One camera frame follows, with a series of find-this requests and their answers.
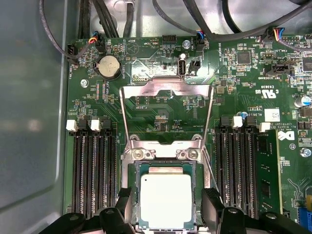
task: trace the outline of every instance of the blue connector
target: blue connector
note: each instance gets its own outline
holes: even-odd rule
[[[298,208],[298,221],[302,227],[312,232],[312,212],[309,212],[307,208]]]

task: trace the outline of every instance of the blue wire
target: blue wire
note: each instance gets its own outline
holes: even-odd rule
[[[284,30],[285,30],[285,28],[282,28],[282,29],[279,31],[279,35],[278,35],[279,39],[282,38],[282,34],[283,34],[283,31],[284,31]]]
[[[200,37],[201,37],[202,39],[204,39],[204,34],[203,34],[202,32],[198,31],[197,33],[200,34]]]

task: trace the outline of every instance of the usb port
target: usb port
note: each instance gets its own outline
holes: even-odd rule
[[[185,60],[179,60],[177,62],[177,74],[178,76],[184,76],[186,73],[186,63]]]

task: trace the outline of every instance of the black cable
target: black cable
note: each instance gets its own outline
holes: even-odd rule
[[[102,12],[107,20],[107,23],[108,23],[108,26],[109,28],[111,29],[111,32],[112,32],[112,35],[114,38],[119,38],[119,35],[118,35],[118,32],[117,32],[117,29],[115,27],[115,24],[113,22],[113,18],[112,18],[112,15],[111,13],[109,12],[105,2],[103,0],[97,0],[97,2],[99,3],[101,9],[102,9]]]
[[[53,46],[61,54],[65,55],[66,57],[68,57],[70,59],[78,59],[78,58],[80,58],[89,49],[91,44],[87,43],[77,55],[70,55],[67,52],[63,51],[62,48],[59,46],[59,44],[55,41],[55,39],[54,39],[54,37],[53,37],[53,35],[51,33],[51,30],[50,30],[50,28],[48,26],[48,23],[47,23],[47,19],[45,18],[43,5],[44,5],[44,0],[39,0],[39,15],[40,15],[40,19],[41,19],[41,22],[42,22],[42,26],[43,26],[43,28],[44,28],[48,38],[52,42]]]
[[[204,31],[206,34],[207,38],[210,40],[213,40],[213,33],[208,27],[208,25],[205,22],[205,19],[201,15],[195,1],[191,0],[183,0],[184,5],[186,6],[187,10],[190,12],[191,16],[195,20],[195,22],[198,24],[201,30]]]
[[[98,14],[98,17],[99,17],[99,21],[101,22],[101,25],[102,25],[102,27],[104,29],[104,32],[105,32],[105,35],[108,38],[112,38],[113,35],[112,35],[112,32],[111,32],[111,29],[108,26],[108,23],[106,21],[104,13],[102,12],[100,4],[98,3],[97,0],[92,0],[92,2],[93,2],[93,5],[94,5],[94,7],[95,7],[95,9],[97,11],[97,14]]]
[[[282,16],[281,18],[278,18],[275,21],[267,23],[261,27],[258,27],[258,28],[255,28],[246,32],[221,35],[221,34],[215,34],[211,32],[203,16],[201,15],[195,3],[195,0],[183,0],[183,2],[185,6],[187,7],[188,11],[190,12],[190,14],[192,15],[192,17],[194,18],[194,20],[196,21],[196,23],[198,24],[198,26],[204,31],[207,38],[210,40],[219,41],[219,42],[238,40],[238,39],[242,39],[245,37],[261,35],[265,32],[267,28],[279,26],[312,6],[312,0],[310,0],[309,2],[303,4],[302,6],[299,6],[298,8],[289,12],[288,14]]]
[[[135,10],[133,8],[133,4],[128,3],[127,4],[127,20],[126,20],[125,28],[123,29],[124,38],[130,37],[134,14],[135,14]]]
[[[237,25],[235,24],[234,20],[231,17],[229,9],[229,0],[221,0],[221,1],[222,1],[222,12],[226,23],[234,33],[240,33],[241,30],[237,27]]]
[[[84,0],[83,3],[83,38],[90,38],[90,0]]]
[[[288,48],[291,48],[293,50],[296,50],[296,51],[312,51],[312,48],[303,48],[303,47],[296,47],[296,46],[293,46],[293,45],[290,45],[288,44],[287,42],[283,41],[282,39],[280,39],[278,41],[278,43],[288,47]]]
[[[78,19],[78,38],[83,38],[83,18],[84,18],[84,3],[86,0],[81,0],[79,3],[79,19]]]
[[[166,13],[160,8],[157,0],[152,0],[153,6],[160,17],[162,17],[165,21],[167,21],[169,24],[172,24],[174,27],[177,27],[178,29],[183,30],[184,32],[190,33],[192,35],[196,35],[196,30],[189,29],[187,27],[182,26],[181,24],[175,22],[173,19],[171,19]]]

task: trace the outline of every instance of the yellow wire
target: yellow wire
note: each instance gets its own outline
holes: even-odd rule
[[[91,43],[91,41],[92,41],[92,40],[95,40],[95,41],[97,41],[98,39],[97,39],[97,38],[95,38],[95,37],[93,37],[93,38],[90,38],[90,39],[89,39],[89,43]]]
[[[278,36],[277,36],[277,31],[276,31],[276,29],[274,28],[273,30],[274,30],[274,35],[275,35],[276,41],[279,41],[279,40],[278,40]]]

